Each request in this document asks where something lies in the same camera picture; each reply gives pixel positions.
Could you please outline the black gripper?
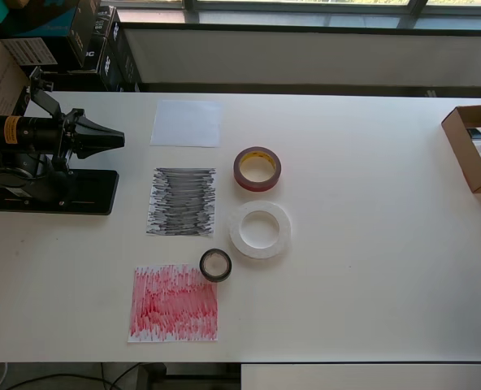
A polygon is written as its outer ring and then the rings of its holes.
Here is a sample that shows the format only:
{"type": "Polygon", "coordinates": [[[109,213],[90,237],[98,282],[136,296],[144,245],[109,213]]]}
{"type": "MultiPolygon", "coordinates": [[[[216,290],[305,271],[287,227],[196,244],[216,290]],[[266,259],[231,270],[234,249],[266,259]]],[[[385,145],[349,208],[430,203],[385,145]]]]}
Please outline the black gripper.
{"type": "Polygon", "coordinates": [[[85,117],[83,109],[75,108],[67,114],[61,114],[59,123],[62,130],[59,144],[61,160],[69,161],[73,154],[79,159],[85,159],[94,154],[125,146],[123,132],[92,122],[85,117]]]}

